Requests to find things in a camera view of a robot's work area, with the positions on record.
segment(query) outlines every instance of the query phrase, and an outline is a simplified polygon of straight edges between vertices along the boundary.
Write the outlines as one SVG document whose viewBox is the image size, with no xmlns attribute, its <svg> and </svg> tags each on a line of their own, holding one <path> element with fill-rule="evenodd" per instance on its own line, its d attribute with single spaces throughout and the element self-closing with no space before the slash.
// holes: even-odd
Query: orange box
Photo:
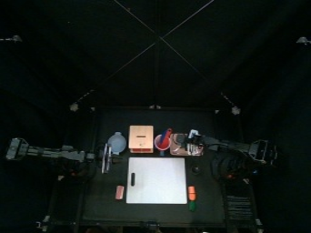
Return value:
<svg viewBox="0 0 311 233">
<path fill-rule="evenodd" d="M 153 153 L 153 126 L 129 126 L 131 153 Z"/>
</svg>

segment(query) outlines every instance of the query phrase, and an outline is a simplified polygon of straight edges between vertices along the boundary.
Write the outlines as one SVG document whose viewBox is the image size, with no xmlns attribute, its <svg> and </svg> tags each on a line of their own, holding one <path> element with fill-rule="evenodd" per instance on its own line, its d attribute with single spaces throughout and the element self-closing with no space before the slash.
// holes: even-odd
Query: red object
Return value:
<svg viewBox="0 0 311 233">
<path fill-rule="evenodd" d="M 116 186 L 115 199 L 121 200 L 124 193 L 124 186 Z"/>
<path fill-rule="evenodd" d="M 188 197 L 189 200 L 196 200 L 196 189 L 195 186 L 188 187 Z"/>
</svg>

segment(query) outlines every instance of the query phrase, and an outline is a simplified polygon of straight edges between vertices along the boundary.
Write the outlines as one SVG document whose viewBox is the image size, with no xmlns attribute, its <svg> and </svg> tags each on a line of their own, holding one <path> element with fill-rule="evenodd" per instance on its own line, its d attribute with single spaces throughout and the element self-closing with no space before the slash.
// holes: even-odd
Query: orange object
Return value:
<svg viewBox="0 0 311 233">
<path fill-rule="evenodd" d="M 188 187 L 188 197 L 189 200 L 196 200 L 196 189 L 195 186 Z"/>
</svg>

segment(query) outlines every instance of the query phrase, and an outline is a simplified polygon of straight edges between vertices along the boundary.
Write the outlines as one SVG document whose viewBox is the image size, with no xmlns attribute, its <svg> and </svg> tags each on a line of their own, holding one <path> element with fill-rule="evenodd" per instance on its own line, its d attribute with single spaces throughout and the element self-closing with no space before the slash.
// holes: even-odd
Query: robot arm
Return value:
<svg viewBox="0 0 311 233">
<path fill-rule="evenodd" d="M 30 147 L 22 138 L 13 138 L 6 150 L 6 160 L 21 160 L 25 156 L 49 158 L 63 157 L 80 163 L 95 158 L 92 153 L 75 151 L 71 146 L 63 146 L 60 149 Z"/>
</svg>

